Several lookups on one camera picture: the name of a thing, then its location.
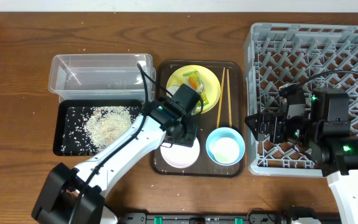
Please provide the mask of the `yellow plate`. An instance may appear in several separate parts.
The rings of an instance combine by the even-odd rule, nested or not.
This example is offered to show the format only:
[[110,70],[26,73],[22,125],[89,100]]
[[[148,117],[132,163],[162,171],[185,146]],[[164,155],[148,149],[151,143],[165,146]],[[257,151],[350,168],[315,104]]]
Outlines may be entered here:
[[181,84],[186,84],[183,74],[188,73],[192,70],[197,70],[200,73],[201,80],[203,81],[206,96],[209,103],[203,105],[202,113],[206,113],[211,110],[219,101],[219,95],[221,91],[220,82],[217,76],[208,68],[201,65],[187,65],[182,68],[175,70],[167,82],[167,87],[172,85],[180,86]]

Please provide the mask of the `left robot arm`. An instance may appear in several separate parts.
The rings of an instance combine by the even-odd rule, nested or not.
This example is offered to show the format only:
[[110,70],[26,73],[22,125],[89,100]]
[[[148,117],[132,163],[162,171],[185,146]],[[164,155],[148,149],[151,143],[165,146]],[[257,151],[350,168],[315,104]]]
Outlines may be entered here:
[[105,198],[118,180],[163,142],[191,147],[197,117],[158,105],[97,155],[69,168],[56,165],[48,174],[31,216],[38,223],[117,223]]

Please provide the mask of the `green orange snack wrapper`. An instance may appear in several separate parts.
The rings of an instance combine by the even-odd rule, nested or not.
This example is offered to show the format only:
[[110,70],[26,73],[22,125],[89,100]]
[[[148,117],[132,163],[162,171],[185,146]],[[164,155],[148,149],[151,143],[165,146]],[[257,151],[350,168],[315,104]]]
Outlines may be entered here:
[[186,84],[200,95],[201,99],[203,100],[203,105],[204,106],[207,105],[209,101],[206,96],[204,84],[203,81],[201,80],[199,71],[192,70],[188,73],[185,73],[183,74],[183,78],[185,79]]

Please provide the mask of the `pink white bowl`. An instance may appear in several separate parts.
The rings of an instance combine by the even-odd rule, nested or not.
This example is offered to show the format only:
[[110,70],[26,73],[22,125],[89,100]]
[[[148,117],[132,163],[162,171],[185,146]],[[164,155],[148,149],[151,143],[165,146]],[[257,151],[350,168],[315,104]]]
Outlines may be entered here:
[[160,152],[167,164],[174,168],[184,169],[197,161],[200,154],[200,142],[196,138],[192,147],[165,142],[160,146]]

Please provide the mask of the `white cup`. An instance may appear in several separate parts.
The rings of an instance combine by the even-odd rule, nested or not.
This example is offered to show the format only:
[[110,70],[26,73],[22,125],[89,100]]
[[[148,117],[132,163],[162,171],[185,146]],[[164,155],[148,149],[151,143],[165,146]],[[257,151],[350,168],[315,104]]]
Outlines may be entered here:
[[211,152],[215,160],[221,164],[233,163],[239,156],[239,145],[232,138],[218,139],[212,146]]

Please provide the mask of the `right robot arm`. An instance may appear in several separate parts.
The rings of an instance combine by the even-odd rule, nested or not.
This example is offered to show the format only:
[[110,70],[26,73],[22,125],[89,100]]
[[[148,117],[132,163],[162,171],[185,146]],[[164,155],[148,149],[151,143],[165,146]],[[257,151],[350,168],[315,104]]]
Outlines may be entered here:
[[310,148],[342,223],[358,223],[358,137],[350,134],[349,95],[342,89],[314,89],[308,116],[302,89],[289,86],[280,90],[280,96],[287,101],[284,112],[247,116],[247,127],[258,141],[269,137],[274,144],[291,142]]

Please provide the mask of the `light blue bowl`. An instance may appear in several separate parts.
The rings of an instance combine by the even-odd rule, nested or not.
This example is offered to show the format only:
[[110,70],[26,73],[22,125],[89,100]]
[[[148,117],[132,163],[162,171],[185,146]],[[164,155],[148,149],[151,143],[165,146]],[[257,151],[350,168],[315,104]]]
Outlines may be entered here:
[[[221,164],[217,162],[213,156],[213,153],[211,152],[211,148],[213,144],[218,139],[225,138],[225,137],[232,138],[233,140],[235,140],[236,143],[239,145],[239,149],[240,149],[238,158],[233,163],[230,164]],[[210,157],[210,159],[213,162],[219,164],[220,166],[231,166],[237,164],[244,157],[244,154],[246,152],[246,146],[242,135],[235,129],[227,128],[227,127],[217,128],[214,131],[212,131],[207,137],[205,146],[206,146],[207,155]]]

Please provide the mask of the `white napkin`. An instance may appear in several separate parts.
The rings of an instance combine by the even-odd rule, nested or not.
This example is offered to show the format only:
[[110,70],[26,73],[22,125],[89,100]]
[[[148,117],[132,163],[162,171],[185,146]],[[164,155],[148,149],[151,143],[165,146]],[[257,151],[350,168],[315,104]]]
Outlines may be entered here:
[[175,86],[175,85],[172,85],[170,87],[167,87],[167,90],[168,90],[168,96],[171,97],[172,95],[174,95],[179,89],[179,86]]

